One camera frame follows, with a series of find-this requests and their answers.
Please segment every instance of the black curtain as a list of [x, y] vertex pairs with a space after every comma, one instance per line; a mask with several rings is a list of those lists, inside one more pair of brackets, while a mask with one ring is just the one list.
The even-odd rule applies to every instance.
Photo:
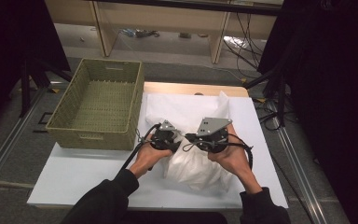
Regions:
[[[70, 67], [43, 0], [0, 1], [0, 107], [21, 77], [24, 60], [36, 58], [60, 69]], [[45, 69], [28, 62], [28, 72]]]
[[[289, 71], [286, 80], [312, 149], [350, 222], [358, 223], [358, 1], [328, 2], [332, 7], [318, 5], [314, 30], [297, 62], [284, 70]], [[282, 47], [298, 28], [295, 21], [286, 19], [289, 28], [279, 21], [261, 71], [280, 59]]]

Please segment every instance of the white table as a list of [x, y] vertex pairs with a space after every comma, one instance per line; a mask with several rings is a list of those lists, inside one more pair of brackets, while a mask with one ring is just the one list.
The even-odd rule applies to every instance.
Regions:
[[[141, 134], [150, 128], [145, 121], [144, 94], [138, 129]], [[204, 97], [203, 102], [212, 100]], [[247, 97], [229, 97], [230, 116], [238, 135], [254, 146], [254, 173], [260, 185], [269, 187], [272, 201], [287, 207], [282, 187], [272, 164], [266, 140], [258, 122], [253, 102]], [[113, 179], [130, 152], [61, 148], [58, 144], [39, 176], [28, 204], [37, 207], [65, 207], [74, 205], [88, 190], [104, 179]], [[193, 190], [185, 184], [163, 178], [161, 163], [139, 179], [140, 188], [131, 196], [129, 209], [133, 210], [237, 210], [241, 209], [239, 193], [241, 182], [235, 176], [228, 191], [223, 189]]]

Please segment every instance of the wicker basket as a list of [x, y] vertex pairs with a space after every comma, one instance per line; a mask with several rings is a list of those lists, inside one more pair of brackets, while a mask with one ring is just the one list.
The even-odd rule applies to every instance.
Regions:
[[144, 83], [140, 62], [83, 59], [46, 129], [61, 147], [132, 150]]

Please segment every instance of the person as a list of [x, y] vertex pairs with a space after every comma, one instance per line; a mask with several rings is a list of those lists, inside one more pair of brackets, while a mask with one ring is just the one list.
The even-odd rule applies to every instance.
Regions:
[[[237, 135], [232, 124], [228, 133]], [[228, 141], [240, 143], [234, 136]], [[128, 197], [139, 187], [138, 179], [161, 158], [172, 155], [170, 150], [156, 150], [144, 144], [130, 169], [121, 170], [115, 179], [104, 180], [87, 192], [68, 212], [62, 223], [227, 223], [217, 213], [131, 212], [127, 211]], [[228, 146], [222, 152], [208, 153], [208, 159], [238, 177], [245, 188], [241, 192], [243, 223], [290, 223], [287, 211], [275, 205], [268, 188], [262, 188], [249, 167], [241, 147]]]

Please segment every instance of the black sleeve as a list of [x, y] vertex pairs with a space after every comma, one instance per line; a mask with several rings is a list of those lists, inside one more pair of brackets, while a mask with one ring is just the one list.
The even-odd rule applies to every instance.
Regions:
[[263, 188], [263, 191], [257, 194], [242, 192], [240, 196], [243, 212], [240, 217], [241, 224], [290, 223], [286, 209], [272, 202], [268, 188]]
[[104, 180], [87, 192], [62, 223], [117, 223], [127, 211], [128, 196], [138, 188], [135, 175], [129, 170], [122, 170], [114, 180]]

